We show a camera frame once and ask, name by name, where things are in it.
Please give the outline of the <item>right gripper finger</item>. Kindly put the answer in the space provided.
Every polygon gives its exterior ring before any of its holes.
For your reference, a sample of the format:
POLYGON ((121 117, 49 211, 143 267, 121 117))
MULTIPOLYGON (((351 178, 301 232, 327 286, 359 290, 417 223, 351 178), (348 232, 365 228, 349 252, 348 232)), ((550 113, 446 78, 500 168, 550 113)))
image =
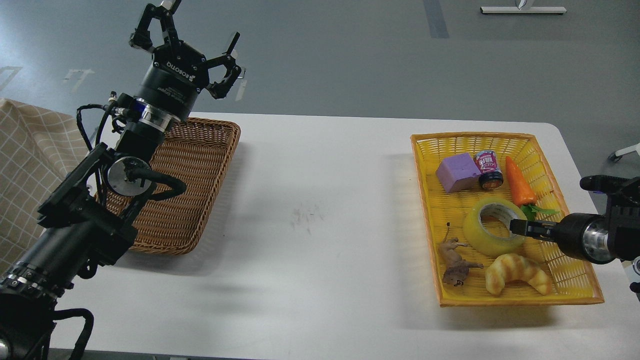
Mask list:
POLYGON ((515 235, 556 243, 557 239, 553 232, 557 225, 558 223, 553 221, 512 219, 509 223, 509 231, 515 235))

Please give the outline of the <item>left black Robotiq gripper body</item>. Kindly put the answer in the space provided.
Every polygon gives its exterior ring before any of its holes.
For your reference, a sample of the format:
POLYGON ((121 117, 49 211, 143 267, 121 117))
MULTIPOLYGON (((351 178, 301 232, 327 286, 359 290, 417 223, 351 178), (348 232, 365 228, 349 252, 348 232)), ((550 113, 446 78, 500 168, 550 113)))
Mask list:
POLYGON ((176 48, 157 47, 135 98, 185 121, 200 91, 209 82, 205 74, 205 55, 184 41, 176 48))

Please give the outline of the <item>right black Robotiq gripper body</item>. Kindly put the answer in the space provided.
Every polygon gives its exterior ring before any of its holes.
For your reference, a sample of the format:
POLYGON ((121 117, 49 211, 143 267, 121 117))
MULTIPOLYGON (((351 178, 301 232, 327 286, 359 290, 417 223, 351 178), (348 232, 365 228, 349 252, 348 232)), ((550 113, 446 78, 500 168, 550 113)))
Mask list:
POLYGON ((571 213, 553 228, 553 239, 558 248, 570 258, 597 262, 598 259, 587 252, 584 236, 587 227, 599 219, 599 215, 588 213, 571 213))

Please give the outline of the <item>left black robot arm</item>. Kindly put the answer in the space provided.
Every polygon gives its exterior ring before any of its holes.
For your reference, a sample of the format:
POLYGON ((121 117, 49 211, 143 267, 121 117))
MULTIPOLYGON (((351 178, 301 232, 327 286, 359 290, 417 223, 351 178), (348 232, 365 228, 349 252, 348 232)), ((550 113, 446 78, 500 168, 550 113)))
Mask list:
POLYGON ((134 221, 148 201, 166 201, 185 193, 186 184, 151 167, 165 133, 185 123, 198 95, 226 98, 242 75, 233 56, 236 32, 227 50, 208 59, 179 38, 173 16, 178 0, 147 4, 129 45, 151 54, 138 92, 115 92, 101 105, 103 116, 94 142, 82 123, 77 127, 87 156, 38 208, 44 232, 34 246, 1 276, 1 358, 45 360, 58 321, 83 318, 70 358, 83 357, 93 331, 87 309, 56 310, 73 289, 73 279, 93 278, 100 266, 113 265, 134 244, 134 221))

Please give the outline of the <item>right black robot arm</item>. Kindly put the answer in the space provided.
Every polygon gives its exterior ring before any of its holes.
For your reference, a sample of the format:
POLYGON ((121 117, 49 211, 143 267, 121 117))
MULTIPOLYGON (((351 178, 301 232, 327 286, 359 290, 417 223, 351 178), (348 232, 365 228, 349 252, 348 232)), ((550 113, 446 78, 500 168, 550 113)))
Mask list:
POLYGON ((606 195, 605 214, 570 213, 561 221, 512 219, 509 231, 551 242, 570 258, 605 265, 640 255, 639 178, 590 175, 581 189, 606 195))

